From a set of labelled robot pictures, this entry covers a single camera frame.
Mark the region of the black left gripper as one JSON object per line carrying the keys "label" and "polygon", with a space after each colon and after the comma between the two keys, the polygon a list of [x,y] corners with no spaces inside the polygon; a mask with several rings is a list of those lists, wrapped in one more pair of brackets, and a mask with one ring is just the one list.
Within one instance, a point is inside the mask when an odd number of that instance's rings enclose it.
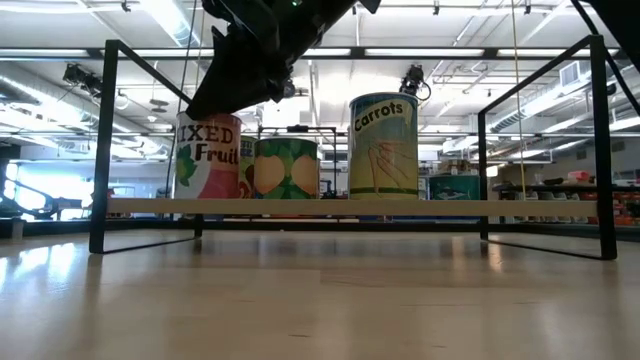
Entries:
{"label": "black left gripper", "polygon": [[292,62],[326,32],[326,0],[203,0],[227,22],[211,30],[214,57],[186,114],[204,120],[284,97]]}

